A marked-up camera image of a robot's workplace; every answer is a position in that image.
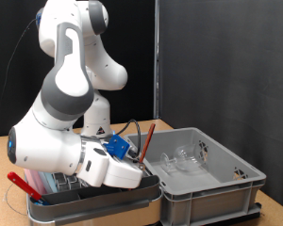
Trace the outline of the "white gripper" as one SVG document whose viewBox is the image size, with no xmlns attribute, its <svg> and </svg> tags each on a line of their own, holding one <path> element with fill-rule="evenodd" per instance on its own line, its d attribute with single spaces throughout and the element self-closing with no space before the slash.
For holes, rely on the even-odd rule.
<svg viewBox="0 0 283 226">
<path fill-rule="evenodd" d="M 111 187 L 135 188 L 140 184 L 142 171 L 145 169 L 144 163 L 138 163 L 136 166 L 130 161 L 111 157 L 103 184 Z"/>
</svg>

